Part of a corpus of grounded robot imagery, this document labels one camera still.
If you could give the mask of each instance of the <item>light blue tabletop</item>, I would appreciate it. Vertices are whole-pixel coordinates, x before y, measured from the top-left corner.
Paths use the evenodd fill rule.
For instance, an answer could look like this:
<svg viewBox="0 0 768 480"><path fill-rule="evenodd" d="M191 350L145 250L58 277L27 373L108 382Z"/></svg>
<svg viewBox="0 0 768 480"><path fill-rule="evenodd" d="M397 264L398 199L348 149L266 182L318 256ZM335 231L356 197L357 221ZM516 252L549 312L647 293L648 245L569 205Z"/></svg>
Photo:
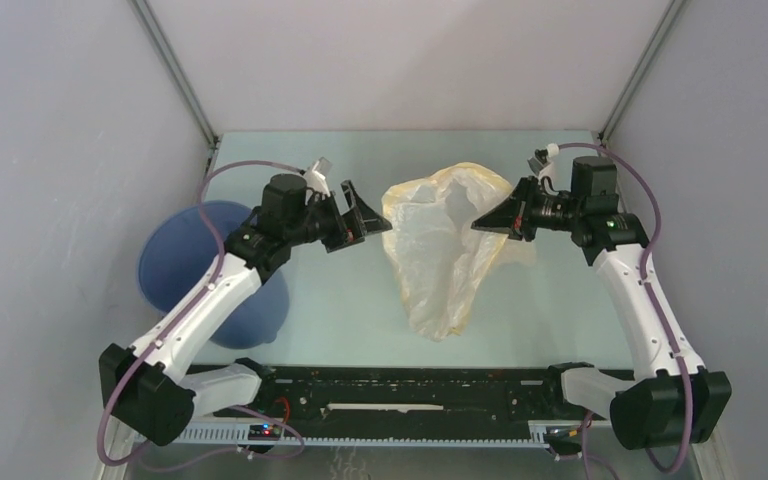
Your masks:
<svg viewBox="0 0 768 480"><path fill-rule="evenodd" d="M592 142L587 131L406 131L227 133L215 167L240 160L275 160L300 168L326 157L329 185L350 179L381 211L391 185L431 175L458 162L486 166L516 184L529 175L526 159L548 143ZM575 156L557 159L556 188L569 188ZM260 203L276 170L238 168L218 176L208 199ZM330 255L319 244L293 250L282 267L290 312L278 339L248 351L208 344L197 363L229 363L249 356L272 365L398 367L545 367L586 361L601 368L630 368L610 298L584 256L562 232L538 231L537 262L491 271L460 336L435 343L408 327L393 269L380 236Z"/></svg>

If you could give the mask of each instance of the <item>white wall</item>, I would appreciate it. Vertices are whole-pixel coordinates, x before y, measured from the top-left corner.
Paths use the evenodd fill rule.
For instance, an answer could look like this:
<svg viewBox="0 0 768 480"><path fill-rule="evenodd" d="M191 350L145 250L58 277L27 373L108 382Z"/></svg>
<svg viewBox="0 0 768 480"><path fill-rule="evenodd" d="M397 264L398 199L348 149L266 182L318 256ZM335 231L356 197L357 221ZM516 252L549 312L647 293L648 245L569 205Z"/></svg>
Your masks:
<svg viewBox="0 0 768 480"><path fill-rule="evenodd" d="M214 128L599 130L668 0L152 1Z"/></svg>
<svg viewBox="0 0 768 480"><path fill-rule="evenodd" d="M690 2L612 144L661 201L670 304L731 378L739 475L768 478L768 1Z"/></svg>
<svg viewBox="0 0 768 480"><path fill-rule="evenodd" d="M0 480L93 474L98 355L206 158L128 2L0 1Z"/></svg>

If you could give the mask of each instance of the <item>white plastic bag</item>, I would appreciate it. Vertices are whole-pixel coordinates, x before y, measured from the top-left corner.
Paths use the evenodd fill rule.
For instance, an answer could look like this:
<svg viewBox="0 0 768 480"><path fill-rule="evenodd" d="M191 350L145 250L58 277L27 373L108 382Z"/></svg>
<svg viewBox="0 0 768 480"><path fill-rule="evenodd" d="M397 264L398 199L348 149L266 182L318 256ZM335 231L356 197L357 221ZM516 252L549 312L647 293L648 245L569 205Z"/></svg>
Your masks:
<svg viewBox="0 0 768 480"><path fill-rule="evenodd" d="M513 186L474 163L459 163L434 175L394 185L384 194L383 234L411 328L431 340L460 334L472 300L504 235L472 230L472 222L506 199ZM507 242L504 262L532 264L534 246Z"/></svg>

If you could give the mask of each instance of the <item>robotic arm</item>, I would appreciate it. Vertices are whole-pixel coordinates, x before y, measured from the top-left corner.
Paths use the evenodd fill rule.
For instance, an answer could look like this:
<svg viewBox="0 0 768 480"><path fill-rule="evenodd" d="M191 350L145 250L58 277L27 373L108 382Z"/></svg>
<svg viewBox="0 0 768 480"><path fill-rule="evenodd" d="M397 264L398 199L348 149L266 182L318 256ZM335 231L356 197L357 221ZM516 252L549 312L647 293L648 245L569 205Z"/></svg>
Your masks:
<svg viewBox="0 0 768 480"><path fill-rule="evenodd" d="M635 215L619 212L616 166L603 157L577 158L570 191L552 194L547 189L551 177L545 177L553 168L547 152L538 151L529 165L538 176L520 179L510 197L472 227L529 242L538 228L570 232L613 300L634 364L634 381L618 380L584 363L554 366L550 370L560 377L563 398L559 400L610 418L617 439L627 449L677 445L687 392L659 320L656 308L660 307L690 373L691 442L706 441L731 396L731 385L725 373L708 372L687 341L651 258L645 266L647 275L641 276L638 262L649 239ZM651 286L658 305L649 298L644 282Z"/></svg>
<svg viewBox="0 0 768 480"><path fill-rule="evenodd" d="M358 197L350 181L342 183L349 210L341 215L325 181L329 169L330 163L320 159L303 177L272 177L256 209L257 223L247 221L225 240L226 253L215 280L211 283L218 258L160 323L128 349L111 344L101 354L99 372L107 403L125 372L151 349L114 405L115 417L163 446L177 438L193 417L254 399L260 377L244 365L187 375L199 349L290 259L292 247L319 241L333 252L392 228ZM182 314L165 340L159 340L158 334Z"/></svg>

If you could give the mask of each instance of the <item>blue container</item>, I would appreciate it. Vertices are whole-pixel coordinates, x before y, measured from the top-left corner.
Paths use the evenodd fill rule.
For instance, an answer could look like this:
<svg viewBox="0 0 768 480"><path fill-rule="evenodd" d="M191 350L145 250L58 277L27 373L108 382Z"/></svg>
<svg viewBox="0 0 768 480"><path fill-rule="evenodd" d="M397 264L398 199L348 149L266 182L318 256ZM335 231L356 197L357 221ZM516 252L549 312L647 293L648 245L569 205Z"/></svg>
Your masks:
<svg viewBox="0 0 768 480"><path fill-rule="evenodd" d="M207 216L223 238L239 228L251 209L227 201L205 202ZM217 254L216 242L190 207L166 220L151 235L140 255L137 279L143 296L168 313L205 274ZM271 343L287 318L290 296L280 272L234 310L211 337L221 347L252 348Z"/></svg>

